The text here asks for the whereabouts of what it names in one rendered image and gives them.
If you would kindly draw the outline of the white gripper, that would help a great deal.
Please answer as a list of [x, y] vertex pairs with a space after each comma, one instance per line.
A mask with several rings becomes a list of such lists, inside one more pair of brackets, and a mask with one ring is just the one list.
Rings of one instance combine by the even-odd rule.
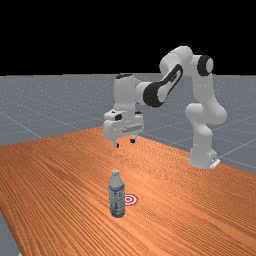
[[130, 143], [135, 143], [143, 130], [144, 118], [140, 111], [112, 109], [104, 114], [103, 135], [105, 139], [114, 141], [114, 148], [119, 148], [116, 140], [123, 136], [132, 135]]

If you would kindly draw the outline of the clear plastic bottle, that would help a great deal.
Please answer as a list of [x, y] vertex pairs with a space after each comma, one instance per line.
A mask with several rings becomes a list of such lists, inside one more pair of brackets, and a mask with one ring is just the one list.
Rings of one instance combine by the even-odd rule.
[[125, 186], [118, 170], [113, 170], [108, 184], [110, 213], [115, 218], [125, 215]]

